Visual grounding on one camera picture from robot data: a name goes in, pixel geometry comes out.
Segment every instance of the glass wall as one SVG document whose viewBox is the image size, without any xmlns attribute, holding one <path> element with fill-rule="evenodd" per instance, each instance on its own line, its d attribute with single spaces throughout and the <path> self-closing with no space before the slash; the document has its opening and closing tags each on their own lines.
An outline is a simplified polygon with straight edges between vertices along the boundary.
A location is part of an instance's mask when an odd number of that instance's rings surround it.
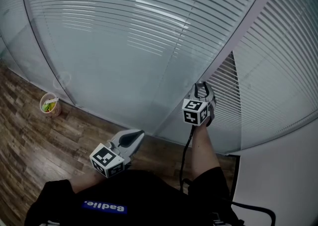
<svg viewBox="0 0 318 226">
<path fill-rule="evenodd" d="M 152 133 L 190 90 L 254 0 L 25 0 L 37 40 L 72 101 Z"/>
<path fill-rule="evenodd" d="M 23 0 L 0 0 L 0 34 L 8 51 L 2 59 L 18 75 L 71 102 L 57 82 L 35 40 Z"/>
<path fill-rule="evenodd" d="M 209 78 L 217 108 L 209 127 L 219 152 L 252 147 L 318 117 L 318 1 L 269 0 Z M 159 136 L 185 143 L 182 115 Z"/>
</svg>

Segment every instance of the wooden floor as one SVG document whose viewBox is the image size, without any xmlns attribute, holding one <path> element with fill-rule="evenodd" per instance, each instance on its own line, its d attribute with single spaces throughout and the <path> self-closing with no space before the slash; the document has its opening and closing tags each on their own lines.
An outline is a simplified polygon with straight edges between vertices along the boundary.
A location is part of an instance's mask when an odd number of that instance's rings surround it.
<svg viewBox="0 0 318 226">
<path fill-rule="evenodd" d="M 93 170 L 89 155 L 121 127 L 62 103 L 57 118 L 44 116 L 39 101 L 45 94 L 0 62 L 0 219 L 24 223 L 26 212 L 47 181 L 71 178 Z M 132 168 L 150 170 L 178 188 L 183 146 L 146 137 Z M 191 149 L 184 177 L 190 175 Z M 220 157 L 231 189 L 236 159 Z"/>
</svg>

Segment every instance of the black cable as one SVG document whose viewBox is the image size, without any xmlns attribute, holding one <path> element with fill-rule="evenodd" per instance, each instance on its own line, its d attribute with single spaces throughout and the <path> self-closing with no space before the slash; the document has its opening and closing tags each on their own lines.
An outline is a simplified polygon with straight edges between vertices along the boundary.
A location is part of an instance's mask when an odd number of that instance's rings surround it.
<svg viewBox="0 0 318 226">
<path fill-rule="evenodd" d="M 270 216 L 270 218 L 272 219 L 272 223 L 271 226 L 275 226 L 275 222 L 276 222 L 276 215 L 273 211 L 271 211 L 270 209 L 267 208 L 261 208 L 261 207 L 256 207 L 256 206 L 251 206 L 251 205 L 245 205 L 245 204 L 241 204 L 241 203 L 237 203 L 234 201 L 230 201 L 230 200 L 226 200 L 226 199 L 222 199 L 225 202 L 231 203 L 235 206 L 241 207 L 241 208 L 245 208 L 245 209 L 250 209 L 250 210 L 255 210 L 255 211 L 260 211 L 263 213 L 266 213 Z"/>
<path fill-rule="evenodd" d="M 186 152 L 187 152 L 187 149 L 188 149 L 188 147 L 189 147 L 190 141 L 191 141 L 191 139 L 192 139 L 194 130 L 195 130 L 195 126 L 192 125 L 188 142 L 187 142 L 187 144 L 185 145 L 185 147 L 184 147 L 184 149 L 183 149 L 183 154 L 182 154 L 182 163 L 181 163 L 181 169 L 180 169 L 180 174 L 179 174 L 180 192 L 182 192 L 182 193 L 183 193 L 183 182 L 186 182 L 186 183 L 188 183 L 188 184 L 191 184 L 191 181 L 190 181 L 189 179 L 182 179 L 182 173 L 183 173 L 183 167 L 184 167 L 184 161 L 185 161 L 185 154 L 186 154 Z M 241 207 L 241 208 L 245 208 L 245 209 L 250 209 L 250 210 L 255 210 L 255 211 L 259 211 L 259 212 L 266 213 L 266 214 L 268 214 L 268 215 L 270 216 L 270 218 L 272 219 L 271 226 L 275 226 L 276 215 L 275 215 L 275 213 L 274 213 L 273 211 L 271 211 L 270 209 L 261 208 L 261 207 L 256 207 L 256 206 L 250 206 L 250 205 L 245 205 L 245 204 L 237 203 L 237 202 L 230 201 L 230 200 L 227 200 L 227 199 L 223 199 L 223 198 L 221 198 L 221 197 L 215 197 L 215 198 L 216 198 L 216 199 L 220 199 L 220 200 L 222 200 L 222 201 L 225 201 L 225 202 L 227 202 L 227 203 L 230 203 L 230 204 L 232 204 L 232 205 Z"/>
<path fill-rule="evenodd" d="M 182 155 L 182 163 L 181 163 L 181 169 L 180 169 L 180 174 L 179 174 L 180 192 L 182 192 L 182 193 L 183 193 L 183 182 L 184 182 L 184 180 L 182 179 L 182 173 L 183 173 L 183 167 L 184 167 L 184 161 L 185 161 L 185 154 L 187 152 L 188 146 L 189 146 L 190 141 L 192 139 L 194 130 L 195 130 L 195 125 L 192 125 L 190 136 L 189 136 L 187 144 L 184 147 L 183 155 Z"/>
</svg>

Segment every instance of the person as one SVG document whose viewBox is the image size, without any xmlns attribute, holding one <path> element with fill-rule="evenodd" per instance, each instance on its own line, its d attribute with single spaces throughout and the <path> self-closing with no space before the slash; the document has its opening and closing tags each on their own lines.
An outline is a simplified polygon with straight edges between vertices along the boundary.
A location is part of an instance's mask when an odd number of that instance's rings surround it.
<svg viewBox="0 0 318 226">
<path fill-rule="evenodd" d="M 194 180 L 188 195 L 142 170 L 125 170 L 108 179 L 96 172 L 47 182 L 24 225 L 241 225 L 231 205 L 223 200 L 229 199 L 230 193 L 206 124 L 193 134 L 191 171 Z"/>
</svg>

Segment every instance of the window blinds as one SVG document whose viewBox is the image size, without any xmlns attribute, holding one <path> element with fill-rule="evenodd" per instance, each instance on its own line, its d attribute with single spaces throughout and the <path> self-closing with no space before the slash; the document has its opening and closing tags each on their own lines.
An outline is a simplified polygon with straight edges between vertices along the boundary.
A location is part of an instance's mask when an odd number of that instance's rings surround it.
<svg viewBox="0 0 318 226">
<path fill-rule="evenodd" d="M 209 128 L 217 151 L 264 143 L 317 117 L 317 11 L 317 0 L 269 0 L 233 53 L 207 80 L 217 99 Z M 180 112 L 177 119 L 170 117 L 171 125 L 185 131 L 186 125 L 176 125 L 182 119 Z M 167 126 L 160 136 L 183 142 L 172 132 Z"/>
<path fill-rule="evenodd" d="M 316 117 L 317 10 L 317 0 L 270 0 L 234 48 L 242 148 Z"/>
<path fill-rule="evenodd" d="M 253 1 L 28 0 L 50 62 L 72 77 L 65 88 L 76 105 L 149 133 L 202 75 Z M 105 100 L 107 107 L 100 107 Z"/>
</svg>

